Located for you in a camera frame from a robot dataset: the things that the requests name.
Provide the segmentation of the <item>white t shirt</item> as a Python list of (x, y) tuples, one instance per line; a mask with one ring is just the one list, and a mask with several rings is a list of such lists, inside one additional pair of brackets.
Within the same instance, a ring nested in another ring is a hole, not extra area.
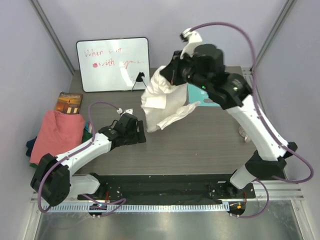
[(141, 108), (145, 113), (146, 131), (153, 133), (163, 130), (192, 113), (200, 105), (200, 101), (186, 104), (187, 84), (174, 86), (169, 83), (160, 71), (160, 66), (141, 96)]

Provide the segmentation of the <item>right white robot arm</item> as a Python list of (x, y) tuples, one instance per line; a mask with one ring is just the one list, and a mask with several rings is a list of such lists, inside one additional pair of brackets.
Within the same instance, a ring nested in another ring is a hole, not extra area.
[(171, 61), (160, 71), (171, 85), (191, 84), (206, 91), (209, 99), (227, 111), (243, 128), (256, 147), (252, 157), (235, 170), (222, 187), (232, 198), (243, 193), (255, 179), (275, 177), (286, 166), (286, 158), (296, 151), (295, 142), (280, 147), (263, 125), (261, 112), (254, 105), (253, 91), (244, 77), (226, 71), (223, 52), (213, 44), (201, 44), (193, 55), (174, 51)]

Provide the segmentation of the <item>small white whiteboard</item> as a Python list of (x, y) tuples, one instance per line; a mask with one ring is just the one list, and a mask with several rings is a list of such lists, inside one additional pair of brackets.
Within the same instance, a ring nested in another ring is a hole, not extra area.
[[(79, 40), (77, 59), (86, 93), (130, 91), (139, 72), (150, 82), (149, 41), (146, 37)], [(137, 83), (133, 91), (144, 90)]]

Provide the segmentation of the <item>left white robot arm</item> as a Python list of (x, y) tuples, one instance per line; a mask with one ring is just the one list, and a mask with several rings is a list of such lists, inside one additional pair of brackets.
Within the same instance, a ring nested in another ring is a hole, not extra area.
[(107, 183), (96, 173), (75, 173), (95, 158), (121, 146), (146, 142), (144, 123), (125, 112), (114, 126), (101, 128), (92, 138), (74, 149), (53, 156), (44, 155), (36, 168), (30, 186), (50, 207), (61, 204), (69, 196), (88, 195), (100, 200), (107, 194)]

